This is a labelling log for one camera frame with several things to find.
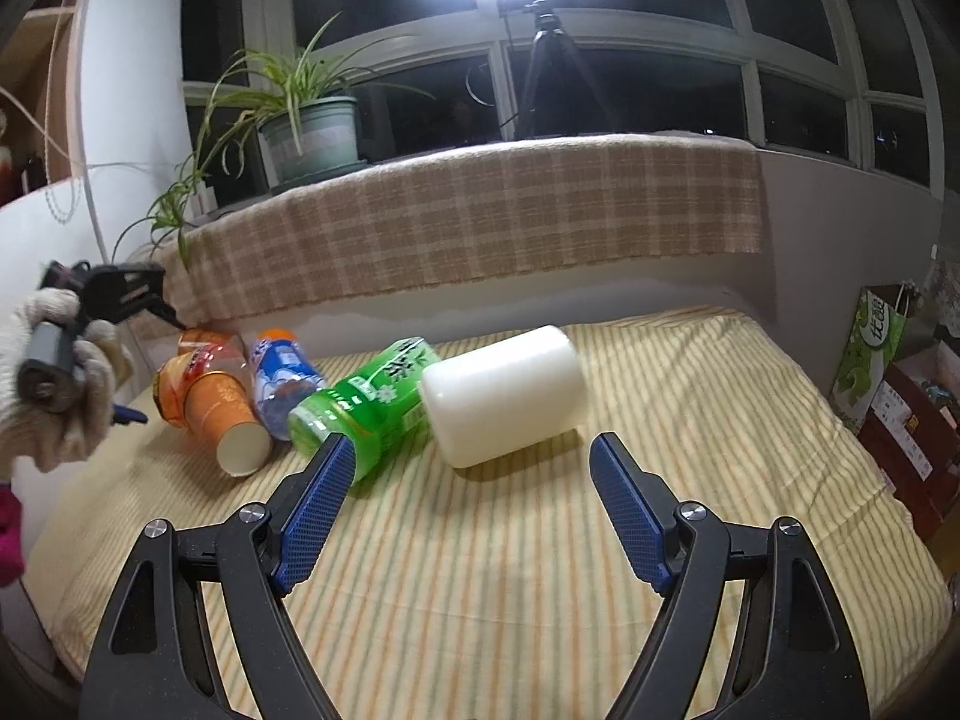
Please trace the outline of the magenta sleeve forearm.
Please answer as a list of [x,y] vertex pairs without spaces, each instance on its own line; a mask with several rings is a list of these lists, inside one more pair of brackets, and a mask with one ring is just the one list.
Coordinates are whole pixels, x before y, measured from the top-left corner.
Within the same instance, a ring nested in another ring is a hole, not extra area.
[[25,572],[23,504],[8,483],[0,484],[0,587],[9,587]]

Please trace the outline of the white knit gloved left hand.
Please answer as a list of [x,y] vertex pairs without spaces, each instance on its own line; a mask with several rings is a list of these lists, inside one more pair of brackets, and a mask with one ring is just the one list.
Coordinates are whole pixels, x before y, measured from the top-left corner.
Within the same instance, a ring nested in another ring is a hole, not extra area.
[[31,335],[43,322],[68,325],[80,300],[65,289],[44,288],[2,322],[2,483],[10,484],[18,458],[34,461],[41,473],[64,463],[86,460],[109,433],[117,388],[132,376],[133,359],[112,323],[93,320],[71,342],[73,364],[68,400],[21,397],[18,374]]

